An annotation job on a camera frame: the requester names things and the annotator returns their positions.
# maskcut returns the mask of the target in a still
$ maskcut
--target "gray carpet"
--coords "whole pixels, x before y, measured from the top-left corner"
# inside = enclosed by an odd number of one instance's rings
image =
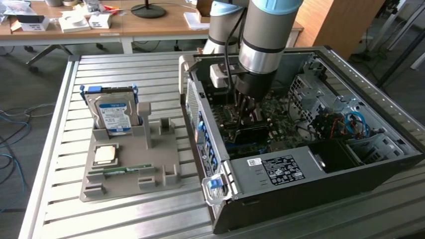
[[[378,31],[380,26],[384,24],[384,20],[378,19],[374,21],[369,34],[374,35]],[[388,58],[380,60],[374,74],[381,77],[386,69],[389,68],[393,61],[397,59],[404,49],[409,45],[410,41],[418,34],[416,29],[412,29],[408,35],[400,41],[396,49],[386,54]],[[148,42],[146,44],[138,44],[146,51],[156,47],[157,42]],[[161,41],[156,52],[173,51],[174,41]],[[196,50],[201,46],[198,40],[180,41],[180,47],[182,50]],[[69,50],[74,54],[80,55],[97,55],[97,54],[117,54],[122,53],[120,43],[105,43],[104,47],[106,51],[101,51],[94,47],[94,44],[72,45],[68,46]],[[43,46],[35,46],[36,51],[43,50]],[[412,56],[408,58],[394,76],[398,75],[397,79],[392,83],[386,90],[398,102],[398,104],[406,109],[406,111],[418,119],[421,123],[425,123],[425,64],[421,66],[418,71],[410,70],[406,67],[412,64],[416,58],[425,51],[425,42],[420,45]],[[25,61],[31,59],[35,53],[24,51],[23,47],[16,47],[13,52],[8,56],[0,57],[0,109],[7,110],[16,107],[32,107],[43,103],[51,103],[56,101],[59,87],[62,79],[64,69],[66,65],[66,55],[62,51],[55,50],[48,57],[43,58],[35,66],[40,68],[40,73],[33,74],[28,72]],[[366,74],[368,68],[365,64],[373,67],[378,58],[366,63],[353,63],[358,70]],[[37,170],[39,160],[43,152],[44,140],[47,136],[48,126],[51,117],[35,118],[31,121],[31,133],[29,135],[16,144],[12,149],[21,163],[23,172],[28,184],[32,185],[35,174]],[[8,123],[0,119],[0,136],[7,137],[21,125]],[[0,153],[7,153],[5,148],[0,148]],[[7,169],[0,171],[0,179],[5,176]],[[0,185],[0,208],[8,206],[11,202],[17,202],[9,207],[13,209],[24,209],[29,191],[21,195],[21,184],[17,172]],[[8,212],[0,214],[0,238],[13,239],[19,235],[20,224],[23,220],[23,212]]]

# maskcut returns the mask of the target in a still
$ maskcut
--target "desk lamp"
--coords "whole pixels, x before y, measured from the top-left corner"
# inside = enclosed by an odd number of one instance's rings
[[[165,9],[157,5],[149,4],[149,1],[145,0],[145,4],[132,7],[132,13],[141,18],[158,18],[165,15]]]

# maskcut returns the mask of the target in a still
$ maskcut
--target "motherboard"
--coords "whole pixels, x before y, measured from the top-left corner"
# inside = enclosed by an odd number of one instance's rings
[[[281,151],[306,144],[308,139],[300,135],[297,125],[288,116],[286,101],[284,95],[270,91],[261,104],[264,120],[246,127],[237,125],[234,104],[212,105],[212,114],[230,159]]]

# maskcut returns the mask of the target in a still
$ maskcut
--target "white box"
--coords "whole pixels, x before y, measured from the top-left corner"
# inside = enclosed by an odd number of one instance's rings
[[[44,20],[41,23],[21,23],[20,22],[20,27],[23,31],[45,31],[48,28],[48,18],[44,17]]]
[[[85,18],[81,16],[62,16],[59,18],[59,24],[62,33],[90,29]]]
[[[88,24],[92,28],[109,29],[112,17],[110,14],[92,15]]]

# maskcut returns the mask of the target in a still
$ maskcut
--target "aluminum slatted table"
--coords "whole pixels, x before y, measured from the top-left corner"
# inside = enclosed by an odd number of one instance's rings
[[[69,60],[20,238],[392,238],[421,229],[425,163],[396,175],[372,193],[224,235],[212,234],[180,108],[178,56],[193,53]],[[138,99],[152,102],[149,121],[170,117],[176,124],[184,184],[180,189],[82,203],[78,194],[93,120],[78,86],[132,83],[138,87]]]

